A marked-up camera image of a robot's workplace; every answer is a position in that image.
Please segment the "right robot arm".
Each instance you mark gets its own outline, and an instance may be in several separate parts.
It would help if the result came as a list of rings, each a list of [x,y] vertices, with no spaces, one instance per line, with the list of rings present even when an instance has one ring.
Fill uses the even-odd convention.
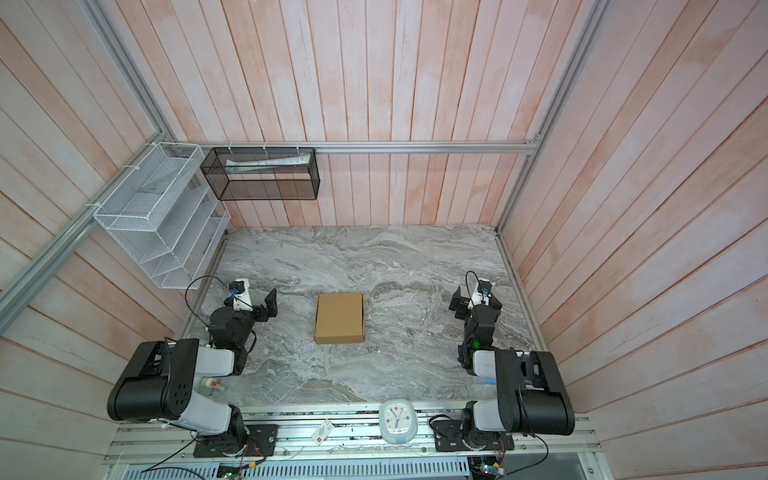
[[[468,296],[457,289],[449,310],[463,321],[464,338],[457,347],[461,367],[496,386],[495,399],[466,404],[463,440],[482,446],[503,433],[572,434],[575,413],[554,356],[493,345],[502,304],[492,284],[481,281]]]

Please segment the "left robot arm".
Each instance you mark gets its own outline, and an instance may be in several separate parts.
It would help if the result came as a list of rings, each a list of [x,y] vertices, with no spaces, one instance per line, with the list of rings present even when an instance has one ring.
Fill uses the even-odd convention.
[[[229,284],[230,297],[210,316],[211,344],[197,338],[141,343],[107,400],[116,421],[159,421],[201,437],[247,433],[238,407],[218,403],[195,390],[202,378],[239,376],[256,343],[254,325],[278,314],[277,290],[261,305],[250,303],[244,279]]]

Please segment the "brown cardboard box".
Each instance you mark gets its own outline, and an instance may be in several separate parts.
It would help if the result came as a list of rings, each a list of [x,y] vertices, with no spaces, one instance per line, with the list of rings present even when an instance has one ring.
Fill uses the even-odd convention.
[[[333,293],[318,296],[314,326],[317,344],[355,344],[365,340],[364,295]]]

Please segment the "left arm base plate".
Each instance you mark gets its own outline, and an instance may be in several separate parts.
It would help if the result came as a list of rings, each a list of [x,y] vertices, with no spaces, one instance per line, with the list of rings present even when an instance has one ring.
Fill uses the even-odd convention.
[[[246,423],[220,435],[203,436],[197,441],[193,457],[270,457],[274,454],[278,429],[277,424]]]

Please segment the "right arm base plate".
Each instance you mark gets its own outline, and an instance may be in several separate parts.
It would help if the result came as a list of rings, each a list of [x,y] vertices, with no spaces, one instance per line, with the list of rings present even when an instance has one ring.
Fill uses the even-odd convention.
[[[514,440],[509,432],[481,431],[469,421],[455,420],[443,414],[431,417],[428,425],[438,452],[493,450],[505,453],[514,450]]]

